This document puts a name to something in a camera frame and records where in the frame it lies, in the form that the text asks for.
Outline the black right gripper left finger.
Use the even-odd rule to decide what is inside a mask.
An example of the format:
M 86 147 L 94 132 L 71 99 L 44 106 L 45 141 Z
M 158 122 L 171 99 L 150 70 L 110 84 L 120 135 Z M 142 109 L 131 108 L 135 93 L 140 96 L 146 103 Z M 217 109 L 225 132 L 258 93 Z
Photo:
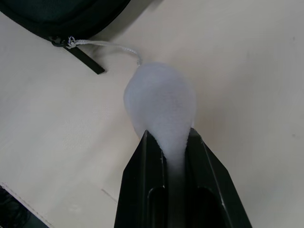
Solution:
M 145 131 L 123 171 L 114 227 L 165 228 L 167 214 L 167 162 Z

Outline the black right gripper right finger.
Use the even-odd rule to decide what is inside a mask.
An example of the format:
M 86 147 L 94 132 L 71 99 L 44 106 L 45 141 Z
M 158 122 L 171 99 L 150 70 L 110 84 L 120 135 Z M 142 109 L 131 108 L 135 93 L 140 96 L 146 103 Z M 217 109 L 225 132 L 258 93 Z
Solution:
M 191 129 L 185 151 L 188 228 L 250 228 L 252 225 L 225 166 Z

